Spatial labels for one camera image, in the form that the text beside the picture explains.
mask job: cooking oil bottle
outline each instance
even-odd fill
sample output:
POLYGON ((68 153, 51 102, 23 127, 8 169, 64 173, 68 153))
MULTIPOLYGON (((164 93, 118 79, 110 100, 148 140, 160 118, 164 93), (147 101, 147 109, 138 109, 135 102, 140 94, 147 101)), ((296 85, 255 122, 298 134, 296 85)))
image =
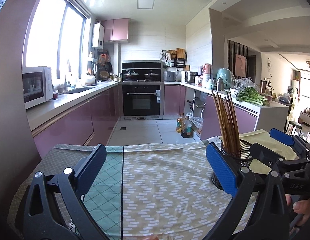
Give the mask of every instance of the cooking oil bottle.
POLYGON ((181 113, 179 114, 179 117, 177 119, 176 132, 181 133, 183 121, 184 121, 184 113, 181 113))
POLYGON ((190 121, 190 117, 186 116, 185 120, 182 123, 181 136, 183 138, 189 138, 191 136, 191 131, 192 131, 192 122, 190 121))

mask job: oven handle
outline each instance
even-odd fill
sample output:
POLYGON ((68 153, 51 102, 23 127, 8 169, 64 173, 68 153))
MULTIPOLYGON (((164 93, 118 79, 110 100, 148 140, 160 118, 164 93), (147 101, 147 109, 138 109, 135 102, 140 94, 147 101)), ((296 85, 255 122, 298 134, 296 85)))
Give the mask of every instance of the oven handle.
POLYGON ((155 93, 127 93, 127 95, 156 95, 155 93))

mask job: window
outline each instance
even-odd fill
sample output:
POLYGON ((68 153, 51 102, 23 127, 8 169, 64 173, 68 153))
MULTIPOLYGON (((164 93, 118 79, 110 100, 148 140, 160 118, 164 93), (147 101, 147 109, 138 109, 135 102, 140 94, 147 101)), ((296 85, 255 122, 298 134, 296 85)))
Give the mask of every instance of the window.
POLYGON ((82 72, 86 18, 67 0, 40 0, 29 32, 26 67, 48 66, 54 85, 74 85, 82 72))
POLYGON ((301 78, 300 84, 300 102, 299 105, 301 110, 305 108, 310 108, 310 75, 304 75, 305 77, 301 78))

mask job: microwave oven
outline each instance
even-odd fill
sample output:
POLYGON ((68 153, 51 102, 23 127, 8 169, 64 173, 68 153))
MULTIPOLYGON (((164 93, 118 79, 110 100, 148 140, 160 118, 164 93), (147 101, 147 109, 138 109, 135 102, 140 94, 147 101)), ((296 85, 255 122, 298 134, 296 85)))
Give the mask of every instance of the microwave oven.
POLYGON ((23 68, 22 88, 26 109, 53 98, 51 67, 23 68))

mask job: leafy vegetable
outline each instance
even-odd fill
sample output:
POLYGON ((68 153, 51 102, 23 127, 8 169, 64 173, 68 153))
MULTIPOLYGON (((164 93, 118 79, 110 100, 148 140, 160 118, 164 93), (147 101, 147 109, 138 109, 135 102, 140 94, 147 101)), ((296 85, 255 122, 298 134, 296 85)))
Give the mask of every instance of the leafy vegetable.
POLYGON ((246 87, 237 93, 236 99, 240 102, 245 101, 260 106, 267 104, 267 98, 261 96, 253 87, 246 87))

